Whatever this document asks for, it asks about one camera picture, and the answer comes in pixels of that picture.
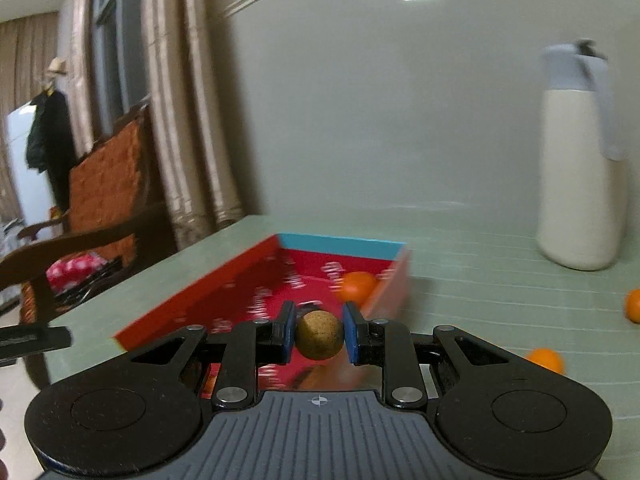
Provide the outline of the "small orange mandarin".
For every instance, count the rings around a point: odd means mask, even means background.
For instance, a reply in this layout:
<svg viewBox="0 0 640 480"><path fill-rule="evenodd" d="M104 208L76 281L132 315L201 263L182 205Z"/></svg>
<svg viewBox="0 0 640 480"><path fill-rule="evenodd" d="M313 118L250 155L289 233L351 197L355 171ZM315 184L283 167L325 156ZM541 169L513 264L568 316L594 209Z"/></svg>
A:
<svg viewBox="0 0 640 480"><path fill-rule="evenodd" d="M341 281L338 292L343 302L353 302L358 307L362 307L373 294L378 286L376 277L368 272L346 273Z"/></svg>

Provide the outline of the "small tan round fruit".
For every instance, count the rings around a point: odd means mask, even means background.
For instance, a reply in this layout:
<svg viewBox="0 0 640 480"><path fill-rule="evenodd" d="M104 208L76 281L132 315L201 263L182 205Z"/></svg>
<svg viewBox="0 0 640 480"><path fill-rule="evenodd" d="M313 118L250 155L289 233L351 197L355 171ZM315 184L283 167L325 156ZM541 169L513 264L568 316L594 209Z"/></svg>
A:
<svg viewBox="0 0 640 480"><path fill-rule="evenodd" d="M331 312L314 310L303 315L296 324L296 348L306 359L332 359L343 347L342 322Z"/></svg>

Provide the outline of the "large orange mandarin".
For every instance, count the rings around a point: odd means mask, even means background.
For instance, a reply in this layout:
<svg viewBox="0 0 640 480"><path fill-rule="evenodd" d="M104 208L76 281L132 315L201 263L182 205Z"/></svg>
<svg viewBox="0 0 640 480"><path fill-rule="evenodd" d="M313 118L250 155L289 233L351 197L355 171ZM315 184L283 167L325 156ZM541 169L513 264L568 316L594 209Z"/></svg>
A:
<svg viewBox="0 0 640 480"><path fill-rule="evenodd" d="M548 348L537 348L529 352L526 356L529 362L535 363L544 367L546 370L551 370L556 374L563 375L565 373L565 363L562 356Z"/></svg>

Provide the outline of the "red white patterned cloth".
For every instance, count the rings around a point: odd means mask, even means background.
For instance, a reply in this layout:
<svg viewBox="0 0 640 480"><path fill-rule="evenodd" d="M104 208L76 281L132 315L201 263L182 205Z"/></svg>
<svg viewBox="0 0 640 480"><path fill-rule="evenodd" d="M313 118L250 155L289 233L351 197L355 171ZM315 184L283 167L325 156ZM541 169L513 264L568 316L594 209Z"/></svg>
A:
<svg viewBox="0 0 640 480"><path fill-rule="evenodd" d="M51 289L59 294L90 278L106 264L106 259L95 252L89 252L55 261L47 270L46 275Z"/></svg>

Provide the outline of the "colourful cardboard box tray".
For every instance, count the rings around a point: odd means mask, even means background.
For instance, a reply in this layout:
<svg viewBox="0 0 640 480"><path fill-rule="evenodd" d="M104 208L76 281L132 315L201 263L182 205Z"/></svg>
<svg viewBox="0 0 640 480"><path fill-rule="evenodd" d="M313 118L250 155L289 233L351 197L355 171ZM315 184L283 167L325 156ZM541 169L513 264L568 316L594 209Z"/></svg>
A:
<svg viewBox="0 0 640 480"><path fill-rule="evenodd" d="M243 321L273 318L285 301L340 316L342 278L357 271L378 280L359 307L362 315L394 318L408 297L409 266L410 250L404 243L277 233L180 286L114 337L129 351L190 324L212 334L227 333Z"/></svg>

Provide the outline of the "green grid table cloth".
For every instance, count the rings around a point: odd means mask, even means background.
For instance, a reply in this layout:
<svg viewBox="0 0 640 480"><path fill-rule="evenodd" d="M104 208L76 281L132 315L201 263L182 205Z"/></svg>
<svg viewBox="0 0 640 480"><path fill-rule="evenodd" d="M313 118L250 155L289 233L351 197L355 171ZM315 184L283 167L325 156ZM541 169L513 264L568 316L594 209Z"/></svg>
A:
<svg viewBox="0 0 640 480"><path fill-rule="evenodd" d="M608 479L639 474L639 327L625 300L639 285L639 243L626 240L612 268L577 272L537 250L529 232L451 217L390 223L249 216L60 318L70 348L47 357L59 380L116 356L114 335L218 264L277 232L397 240L411 252L410 298L400 310L413 330L451 324L518 354L546 347L567 375L610 407L612 439L600 461Z"/></svg>

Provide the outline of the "white refrigerator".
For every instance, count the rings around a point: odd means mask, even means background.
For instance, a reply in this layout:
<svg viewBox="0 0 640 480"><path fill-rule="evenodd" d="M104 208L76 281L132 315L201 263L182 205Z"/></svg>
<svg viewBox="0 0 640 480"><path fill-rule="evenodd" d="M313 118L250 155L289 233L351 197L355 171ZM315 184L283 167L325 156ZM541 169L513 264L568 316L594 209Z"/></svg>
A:
<svg viewBox="0 0 640 480"><path fill-rule="evenodd" d="M28 135L35 118L35 105L25 103L6 116L6 146L15 193L26 226L50 219L54 196L45 172L26 162Z"/></svg>

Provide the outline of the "wooden sofa orange cushions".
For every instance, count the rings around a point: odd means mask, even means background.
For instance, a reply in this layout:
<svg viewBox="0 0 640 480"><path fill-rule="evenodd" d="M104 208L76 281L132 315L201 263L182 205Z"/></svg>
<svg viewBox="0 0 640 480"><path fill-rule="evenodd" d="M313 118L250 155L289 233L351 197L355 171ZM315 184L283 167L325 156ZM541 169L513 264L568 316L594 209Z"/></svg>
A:
<svg viewBox="0 0 640 480"><path fill-rule="evenodd" d="M31 242L1 259L1 286L21 287L20 322L49 322L76 304L55 292L46 271L93 252L122 264L114 278L93 284L86 301L171 256L177 242L169 220L154 145L151 105L116 120L70 173L70 208L61 218L18 233Z"/></svg>

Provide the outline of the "beige satin curtain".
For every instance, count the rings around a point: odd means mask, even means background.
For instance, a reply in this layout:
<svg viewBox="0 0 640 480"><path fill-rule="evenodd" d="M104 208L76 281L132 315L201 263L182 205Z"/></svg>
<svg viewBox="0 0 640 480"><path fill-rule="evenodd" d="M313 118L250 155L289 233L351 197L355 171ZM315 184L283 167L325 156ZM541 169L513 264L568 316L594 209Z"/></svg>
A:
<svg viewBox="0 0 640 480"><path fill-rule="evenodd" d="M244 214L218 108L205 0L142 0L156 157L179 248Z"/></svg>

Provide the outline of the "dark hanging jacket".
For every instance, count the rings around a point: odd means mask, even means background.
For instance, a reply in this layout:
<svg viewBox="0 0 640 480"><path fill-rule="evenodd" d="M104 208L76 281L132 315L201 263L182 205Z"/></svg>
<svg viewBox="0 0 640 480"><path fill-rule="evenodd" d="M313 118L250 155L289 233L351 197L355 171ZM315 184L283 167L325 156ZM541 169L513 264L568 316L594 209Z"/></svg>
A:
<svg viewBox="0 0 640 480"><path fill-rule="evenodd" d="M77 165L66 96L58 90L44 90L30 104L36 111L27 140L27 165L47 174L55 203L66 211L70 208L70 172Z"/></svg>

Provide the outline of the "white thermos jug grey lid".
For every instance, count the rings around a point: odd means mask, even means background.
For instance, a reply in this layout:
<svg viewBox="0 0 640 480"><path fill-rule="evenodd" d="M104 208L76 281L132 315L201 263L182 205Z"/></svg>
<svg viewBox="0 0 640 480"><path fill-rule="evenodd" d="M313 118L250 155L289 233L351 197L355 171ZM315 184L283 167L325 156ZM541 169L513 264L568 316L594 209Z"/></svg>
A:
<svg viewBox="0 0 640 480"><path fill-rule="evenodd" d="M605 269L620 251L628 200L608 59L579 39L546 47L542 60L538 247L560 266Z"/></svg>

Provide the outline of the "small orange near jug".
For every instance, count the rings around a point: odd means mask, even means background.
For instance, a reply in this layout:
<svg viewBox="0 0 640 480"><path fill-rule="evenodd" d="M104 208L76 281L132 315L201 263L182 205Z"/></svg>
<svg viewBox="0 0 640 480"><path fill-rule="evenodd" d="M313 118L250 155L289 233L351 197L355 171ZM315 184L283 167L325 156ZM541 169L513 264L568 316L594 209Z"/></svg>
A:
<svg viewBox="0 0 640 480"><path fill-rule="evenodd" d="M634 324L640 323L640 290L634 289L628 292L625 299L625 316Z"/></svg>

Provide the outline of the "straw hat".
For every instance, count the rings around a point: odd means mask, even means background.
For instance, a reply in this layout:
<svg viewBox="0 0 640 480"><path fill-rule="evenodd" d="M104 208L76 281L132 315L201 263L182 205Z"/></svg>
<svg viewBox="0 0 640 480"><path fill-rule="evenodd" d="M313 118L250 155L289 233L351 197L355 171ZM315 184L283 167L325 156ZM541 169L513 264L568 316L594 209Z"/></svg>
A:
<svg viewBox="0 0 640 480"><path fill-rule="evenodd" d="M52 58L47 67L46 74L48 77L64 77L67 75L66 59L56 56Z"/></svg>

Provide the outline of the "far beige curtain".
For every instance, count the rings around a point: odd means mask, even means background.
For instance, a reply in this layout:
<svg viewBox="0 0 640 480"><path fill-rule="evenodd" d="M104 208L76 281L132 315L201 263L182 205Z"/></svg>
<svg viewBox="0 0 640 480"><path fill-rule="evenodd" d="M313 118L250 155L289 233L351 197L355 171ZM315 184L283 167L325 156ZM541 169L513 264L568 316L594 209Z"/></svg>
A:
<svg viewBox="0 0 640 480"><path fill-rule="evenodd" d="M12 174L8 117L27 106L43 90L46 69L56 55L58 12L1 23L1 220L23 215Z"/></svg>

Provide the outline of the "window with frame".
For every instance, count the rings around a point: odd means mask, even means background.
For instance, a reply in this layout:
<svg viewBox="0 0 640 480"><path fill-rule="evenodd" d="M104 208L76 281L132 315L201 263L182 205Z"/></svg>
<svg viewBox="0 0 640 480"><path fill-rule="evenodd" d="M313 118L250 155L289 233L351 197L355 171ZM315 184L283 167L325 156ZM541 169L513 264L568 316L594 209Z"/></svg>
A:
<svg viewBox="0 0 640 480"><path fill-rule="evenodd" d="M142 0L91 0L91 42L100 133L148 95Z"/></svg>

